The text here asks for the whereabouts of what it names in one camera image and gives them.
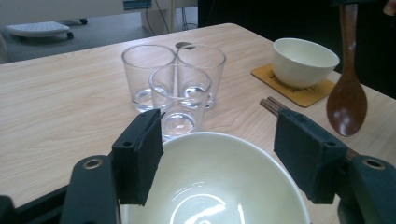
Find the white bowl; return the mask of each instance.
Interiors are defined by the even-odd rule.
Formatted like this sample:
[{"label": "white bowl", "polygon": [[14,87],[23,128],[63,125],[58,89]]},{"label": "white bowl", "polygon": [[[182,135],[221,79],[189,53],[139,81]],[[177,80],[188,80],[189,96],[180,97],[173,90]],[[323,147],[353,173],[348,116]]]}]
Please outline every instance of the white bowl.
[{"label": "white bowl", "polygon": [[274,74],[291,87],[317,85],[340,63],[334,52],[307,40],[281,38],[274,42],[274,49]]},{"label": "white bowl", "polygon": [[222,133],[166,142],[146,206],[124,223],[310,223],[293,180],[269,155]]}]

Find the wooden table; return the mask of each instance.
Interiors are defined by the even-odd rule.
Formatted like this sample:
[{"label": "wooden table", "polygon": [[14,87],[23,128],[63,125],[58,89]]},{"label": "wooden table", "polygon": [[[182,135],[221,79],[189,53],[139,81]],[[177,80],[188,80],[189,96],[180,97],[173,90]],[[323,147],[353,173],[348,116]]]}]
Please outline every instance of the wooden table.
[{"label": "wooden table", "polygon": [[[396,101],[364,88],[366,121],[349,138],[336,134],[326,117],[326,99],[301,108],[250,71],[271,62],[272,42],[234,24],[160,35],[95,49],[0,65],[0,194],[16,206],[66,185],[75,163],[107,155],[138,114],[120,55],[132,45],[181,41],[216,46],[227,54],[216,106],[205,130],[243,138],[273,156],[276,117],[259,101],[275,97],[307,115],[360,154],[396,164]],[[328,77],[336,81],[339,74]],[[338,223],[334,204],[306,202],[313,223]]]}]

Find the wooden coaster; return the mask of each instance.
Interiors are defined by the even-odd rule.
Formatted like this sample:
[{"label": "wooden coaster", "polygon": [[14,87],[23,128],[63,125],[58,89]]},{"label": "wooden coaster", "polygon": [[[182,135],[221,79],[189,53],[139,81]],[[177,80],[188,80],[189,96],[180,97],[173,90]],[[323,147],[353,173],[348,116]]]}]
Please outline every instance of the wooden coaster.
[{"label": "wooden coaster", "polygon": [[251,71],[251,74],[301,107],[309,107],[321,100],[330,94],[334,87],[334,83],[326,78],[318,85],[305,89],[286,86],[277,80],[271,64],[255,68]]}]

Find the small white bowl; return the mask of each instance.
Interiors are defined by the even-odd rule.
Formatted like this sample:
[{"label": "small white bowl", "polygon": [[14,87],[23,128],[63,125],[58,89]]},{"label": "small white bowl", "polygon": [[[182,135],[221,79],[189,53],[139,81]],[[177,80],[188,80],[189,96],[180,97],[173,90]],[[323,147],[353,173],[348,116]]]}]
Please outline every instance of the small white bowl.
[{"label": "small white bowl", "polygon": [[319,84],[340,63],[334,52],[307,40],[281,38],[274,42],[274,49],[276,78],[295,88]]},{"label": "small white bowl", "polygon": [[163,145],[144,207],[124,223],[310,223],[287,172],[262,149],[222,133],[190,133]]}]

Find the gray floor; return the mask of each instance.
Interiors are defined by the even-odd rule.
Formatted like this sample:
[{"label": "gray floor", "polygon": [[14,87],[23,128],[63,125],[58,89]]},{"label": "gray floor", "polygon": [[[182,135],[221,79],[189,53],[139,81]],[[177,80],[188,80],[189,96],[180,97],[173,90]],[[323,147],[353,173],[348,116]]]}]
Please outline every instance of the gray floor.
[{"label": "gray floor", "polygon": [[[197,8],[185,8],[185,12],[187,23],[197,24]],[[181,18],[181,9],[178,9],[179,31],[183,29]],[[66,35],[19,38],[11,35],[5,27],[0,27],[7,44],[8,61],[13,63],[152,36],[151,32],[142,27],[140,13],[88,18],[86,25],[82,25],[79,20],[60,23],[70,27],[73,39],[67,39]]]}]

